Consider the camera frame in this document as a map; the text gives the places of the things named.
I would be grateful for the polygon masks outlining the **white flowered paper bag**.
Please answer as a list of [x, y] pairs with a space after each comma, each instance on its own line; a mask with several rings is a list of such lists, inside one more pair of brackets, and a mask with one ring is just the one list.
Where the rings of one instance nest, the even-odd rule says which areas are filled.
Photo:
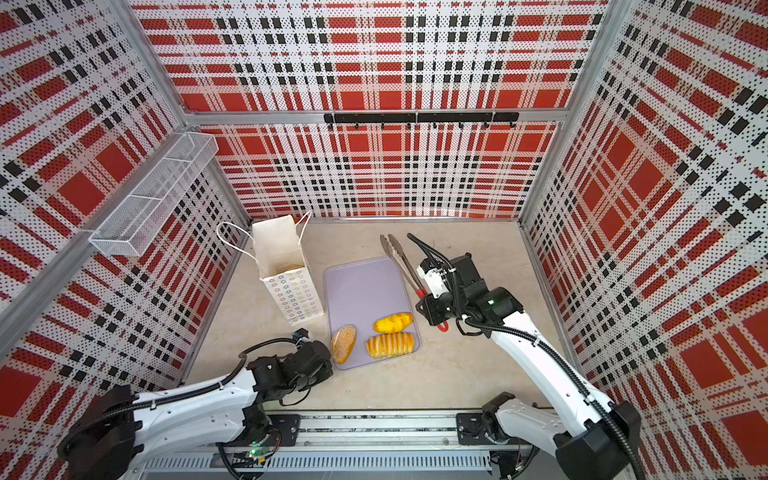
[[[244, 229], [231, 222], [221, 222], [215, 233], [226, 246], [251, 258], [259, 279], [270, 293], [284, 318], [292, 325], [324, 315], [324, 309], [312, 279], [302, 247], [306, 227], [313, 216], [308, 210], [299, 220], [286, 215], [253, 223]], [[252, 252], [226, 240], [224, 227], [245, 235]]]

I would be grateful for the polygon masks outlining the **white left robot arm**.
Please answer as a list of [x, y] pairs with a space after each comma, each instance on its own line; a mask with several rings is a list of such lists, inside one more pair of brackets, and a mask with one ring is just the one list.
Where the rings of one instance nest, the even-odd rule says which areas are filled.
[[308, 393], [333, 374], [330, 350], [303, 329], [286, 340], [293, 352], [249, 360], [250, 353], [278, 342], [246, 348], [230, 373], [213, 380], [157, 392], [112, 388], [59, 441], [57, 455], [69, 477], [120, 479], [156, 457], [206, 445], [221, 453], [265, 446], [270, 459], [295, 437], [266, 414], [265, 403]]

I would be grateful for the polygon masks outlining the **red-handled steel tongs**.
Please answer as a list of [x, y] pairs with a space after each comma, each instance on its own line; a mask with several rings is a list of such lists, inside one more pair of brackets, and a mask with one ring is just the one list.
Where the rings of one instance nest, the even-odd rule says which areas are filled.
[[[417, 268], [413, 266], [413, 264], [409, 261], [399, 240], [393, 234], [387, 234], [380, 236], [380, 242], [385, 254], [399, 266], [401, 273], [403, 274], [407, 283], [415, 291], [418, 299], [420, 300], [428, 295], [429, 293], [423, 289], [423, 285], [416, 272], [419, 265]], [[431, 260], [436, 266], [438, 266], [437, 262], [432, 257], [427, 257], [426, 259]], [[450, 329], [449, 321], [435, 327], [437, 327], [441, 332], [447, 333]]]

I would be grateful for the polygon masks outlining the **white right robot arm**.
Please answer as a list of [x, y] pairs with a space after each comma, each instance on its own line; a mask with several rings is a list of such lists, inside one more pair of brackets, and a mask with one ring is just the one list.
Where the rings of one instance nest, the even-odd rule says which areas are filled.
[[427, 293], [418, 311], [432, 326], [454, 321], [460, 334], [486, 337], [510, 355], [544, 394], [551, 412], [502, 393], [483, 408], [480, 430], [492, 442], [523, 440], [554, 457], [570, 479], [645, 476], [639, 458], [641, 416], [593, 386], [545, 338], [505, 288], [489, 289], [470, 254], [448, 258], [414, 234], [424, 253], [415, 276]]

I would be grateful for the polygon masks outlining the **large spiral fake bread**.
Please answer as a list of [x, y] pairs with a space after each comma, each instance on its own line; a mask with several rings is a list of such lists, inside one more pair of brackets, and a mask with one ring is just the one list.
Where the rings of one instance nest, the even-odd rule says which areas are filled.
[[369, 338], [365, 346], [373, 359], [398, 357], [415, 350], [415, 337], [407, 332], [380, 334]]

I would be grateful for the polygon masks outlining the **sesame-coated fake bread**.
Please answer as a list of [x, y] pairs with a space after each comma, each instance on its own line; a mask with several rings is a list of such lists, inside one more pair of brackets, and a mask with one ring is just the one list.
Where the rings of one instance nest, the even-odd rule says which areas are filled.
[[353, 325], [341, 327], [331, 339], [331, 354], [333, 361], [344, 364], [349, 359], [357, 339], [357, 329]]

